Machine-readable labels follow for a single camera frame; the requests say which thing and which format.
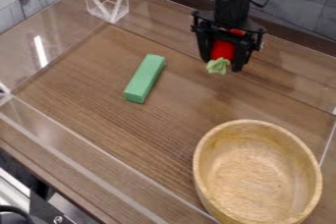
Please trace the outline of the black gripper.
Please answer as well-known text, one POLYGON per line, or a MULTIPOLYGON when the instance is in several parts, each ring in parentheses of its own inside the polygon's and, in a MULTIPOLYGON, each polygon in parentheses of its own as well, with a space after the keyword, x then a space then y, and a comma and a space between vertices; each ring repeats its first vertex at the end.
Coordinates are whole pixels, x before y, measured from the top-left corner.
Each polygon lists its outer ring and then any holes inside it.
POLYGON ((234 53, 230 70, 239 72, 247 62, 249 56, 262 48, 262 37, 266 29, 250 18, 242 20, 235 26, 223 25, 213 18, 213 11, 194 10, 190 30, 195 34, 201 59, 210 60, 213 41, 221 39, 234 43, 234 53))

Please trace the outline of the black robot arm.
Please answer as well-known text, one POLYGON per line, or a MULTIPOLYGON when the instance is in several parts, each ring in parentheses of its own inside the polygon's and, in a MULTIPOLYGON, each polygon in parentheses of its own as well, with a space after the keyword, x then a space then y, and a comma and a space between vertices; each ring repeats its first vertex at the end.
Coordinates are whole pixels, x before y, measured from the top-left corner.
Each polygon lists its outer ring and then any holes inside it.
POLYGON ((239 72, 262 48, 265 28, 249 19, 249 5, 263 8, 269 0, 213 0, 210 10, 194 10, 190 31, 210 74, 239 72))

